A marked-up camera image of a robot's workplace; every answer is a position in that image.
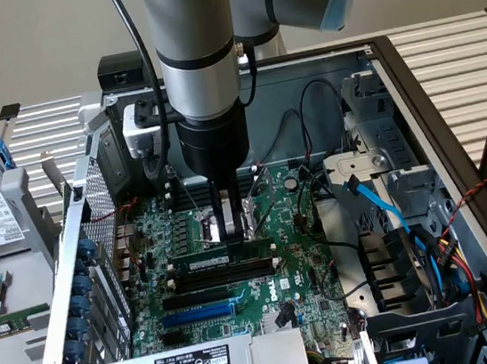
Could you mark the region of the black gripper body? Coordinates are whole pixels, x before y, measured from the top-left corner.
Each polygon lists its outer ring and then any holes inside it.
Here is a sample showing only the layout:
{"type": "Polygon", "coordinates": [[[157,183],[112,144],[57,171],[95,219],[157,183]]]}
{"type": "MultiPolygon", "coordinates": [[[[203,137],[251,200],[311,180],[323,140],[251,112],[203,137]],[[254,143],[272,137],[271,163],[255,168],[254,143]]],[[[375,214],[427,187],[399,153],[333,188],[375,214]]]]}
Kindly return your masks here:
{"type": "Polygon", "coordinates": [[[185,164],[214,182],[234,174],[249,151],[245,107],[233,104],[212,120],[187,118],[175,124],[185,164]]]}

